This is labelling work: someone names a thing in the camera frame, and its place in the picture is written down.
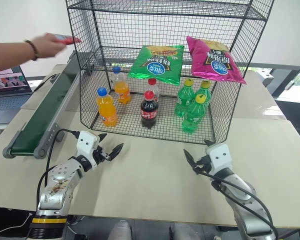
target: keyboard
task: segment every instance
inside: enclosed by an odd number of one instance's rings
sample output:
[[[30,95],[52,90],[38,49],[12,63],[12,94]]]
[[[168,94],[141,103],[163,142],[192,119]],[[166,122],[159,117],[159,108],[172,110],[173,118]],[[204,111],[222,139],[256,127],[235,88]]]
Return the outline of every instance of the keyboard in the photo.
[[[0,97],[0,110],[18,109],[28,100],[29,97],[30,95]]]

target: yellow bottle cap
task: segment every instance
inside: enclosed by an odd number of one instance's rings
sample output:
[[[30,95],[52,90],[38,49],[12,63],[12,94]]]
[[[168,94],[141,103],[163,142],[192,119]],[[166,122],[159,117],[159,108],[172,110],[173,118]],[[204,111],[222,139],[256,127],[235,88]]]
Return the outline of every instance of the yellow bottle cap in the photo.
[[[203,89],[208,89],[208,88],[210,88],[210,82],[209,82],[209,81],[202,81],[202,82],[201,82],[201,87],[202,87]]]
[[[203,104],[205,101],[206,101],[206,96],[203,95],[203,94],[198,94],[196,97],[195,97],[195,102],[198,103],[198,104]]]
[[[194,80],[191,79],[191,78],[187,78],[187,79],[184,81],[184,85],[187,86],[187,87],[191,87],[193,84],[194,84]]]

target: white wall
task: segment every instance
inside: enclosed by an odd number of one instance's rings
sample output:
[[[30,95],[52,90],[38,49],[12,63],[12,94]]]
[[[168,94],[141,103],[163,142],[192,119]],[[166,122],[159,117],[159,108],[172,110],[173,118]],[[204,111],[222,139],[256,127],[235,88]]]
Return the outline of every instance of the white wall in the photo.
[[[45,32],[71,35],[65,0],[0,0],[0,42],[31,40]],[[55,64],[65,64],[73,49],[21,67],[27,77],[45,76]],[[275,0],[252,62],[300,66],[300,0]]]
[[[65,0],[0,0],[0,43],[20,42],[44,33],[71,35]],[[56,64],[66,64],[74,47],[55,58],[21,65],[25,76],[46,76]]]

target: yellow ring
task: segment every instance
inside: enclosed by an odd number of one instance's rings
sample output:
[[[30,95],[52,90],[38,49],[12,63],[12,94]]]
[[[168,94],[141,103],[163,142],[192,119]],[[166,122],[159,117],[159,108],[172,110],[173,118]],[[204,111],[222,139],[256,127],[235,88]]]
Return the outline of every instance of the yellow ring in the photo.
[[[34,224],[64,224],[67,222],[66,218],[33,218]]]

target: laptop screen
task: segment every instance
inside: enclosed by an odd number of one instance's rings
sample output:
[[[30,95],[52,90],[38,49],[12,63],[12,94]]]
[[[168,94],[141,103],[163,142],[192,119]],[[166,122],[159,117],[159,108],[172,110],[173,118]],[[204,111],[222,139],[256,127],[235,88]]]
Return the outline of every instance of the laptop screen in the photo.
[[[0,71],[0,96],[31,93],[31,88],[20,66]]]

